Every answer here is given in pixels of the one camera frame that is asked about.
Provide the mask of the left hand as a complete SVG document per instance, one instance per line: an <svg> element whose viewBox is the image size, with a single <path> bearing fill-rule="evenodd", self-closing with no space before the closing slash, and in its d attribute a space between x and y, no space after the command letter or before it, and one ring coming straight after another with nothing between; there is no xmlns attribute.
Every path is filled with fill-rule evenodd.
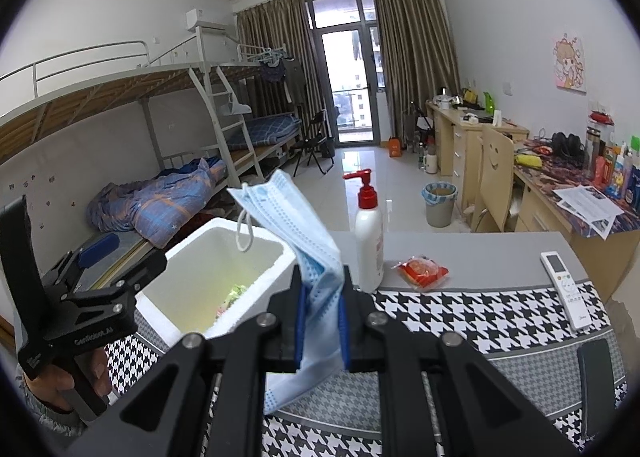
<svg viewBox="0 0 640 457"><path fill-rule="evenodd" d="M112 381L108 374L108 358L103 347L93 351L90 369L93 374L93 388L99 397L105 397L112 391ZM71 411L70 403L64 399L62 393L73 390L75 381L65 370L49 365L40 375L32 380L23 373L26 387L40 402L61 411Z"/></svg>

